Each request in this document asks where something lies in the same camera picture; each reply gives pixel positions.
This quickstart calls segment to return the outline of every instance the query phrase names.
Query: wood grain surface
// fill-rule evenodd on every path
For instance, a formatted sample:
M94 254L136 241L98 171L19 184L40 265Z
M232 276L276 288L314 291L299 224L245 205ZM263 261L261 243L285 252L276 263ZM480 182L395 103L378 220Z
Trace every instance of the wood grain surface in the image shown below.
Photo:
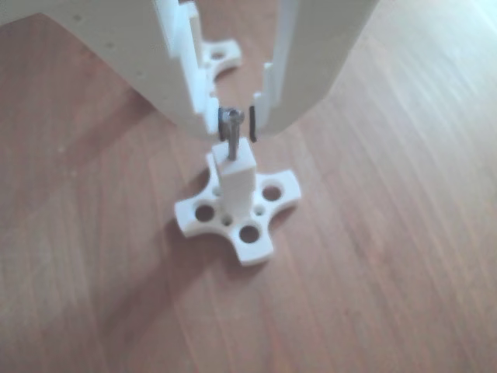
M248 107L276 3L199 7ZM383 0L328 97L254 145L304 199L242 268L173 220L209 145L46 17L3 26L0 372L496 372L496 97L497 2Z

